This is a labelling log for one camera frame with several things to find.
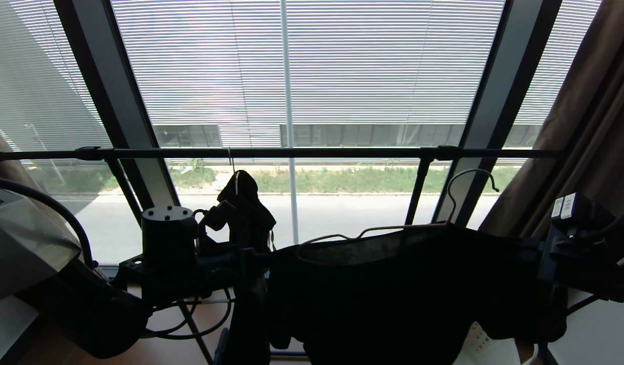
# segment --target grass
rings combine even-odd
[[[296,190],[301,193],[403,193],[411,192],[416,178],[416,168],[375,169],[349,168],[338,171],[303,170],[296,172]],[[497,187],[503,190],[517,173],[510,167],[495,168],[493,175]],[[423,193],[439,193],[445,184],[448,169],[430,169],[425,179]],[[288,171],[256,171],[252,173],[261,192],[288,193]],[[484,192],[494,192],[488,182]]]
[[[216,172],[200,164],[192,164],[192,169],[183,171],[170,169],[173,183],[179,189],[202,189],[215,180]],[[296,189],[300,193],[410,193],[416,179],[416,168],[374,168],[359,166],[338,170],[329,169],[300,169],[296,171]],[[498,167],[493,171],[497,187],[504,189],[512,180],[518,169],[512,167]],[[52,168],[37,168],[30,170],[34,180],[46,191],[57,193],[95,194],[117,189],[118,182],[106,167],[72,167],[60,168],[61,175],[66,180],[62,185],[57,173]],[[447,178],[448,169],[430,169],[423,193],[439,193]],[[281,169],[265,169],[252,171],[251,175],[258,183],[260,192],[281,193],[289,192],[289,172]],[[491,185],[485,187],[484,192],[493,192]]]

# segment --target building window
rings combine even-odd
[[[505,148],[532,147],[540,125],[514,125]],[[435,147],[458,145],[462,124],[295,124],[296,147]],[[280,126],[287,147],[287,126]]]
[[[162,148],[222,147],[217,125],[154,125]]]

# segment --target black horizontal bar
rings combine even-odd
[[[431,148],[156,148],[131,150],[123,148],[78,148],[73,151],[0,152],[0,161],[36,159],[78,159],[87,161],[109,159],[433,159],[455,160],[467,157],[498,159],[556,159],[561,152],[551,150],[464,150],[455,146]]]

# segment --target barcode label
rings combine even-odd
[[[561,218],[563,220],[573,217],[573,202],[575,201],[575,193],[569,194],[564,197],[564,203],[562,204],[562,215]]]
[[[553,212],[550,213],[551,218],[557,218],[562,212],[562,203],[564,203],[564,197],[558,197],[555,199],[555,205],[553,205]]]

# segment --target white basket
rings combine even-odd
[[[537,347],[532,358],[521,363],[517,346],[513,339],[492,340],[481,325],[472,323],[465,338],[463,348],[454,365],[528,365],[537,357]]]

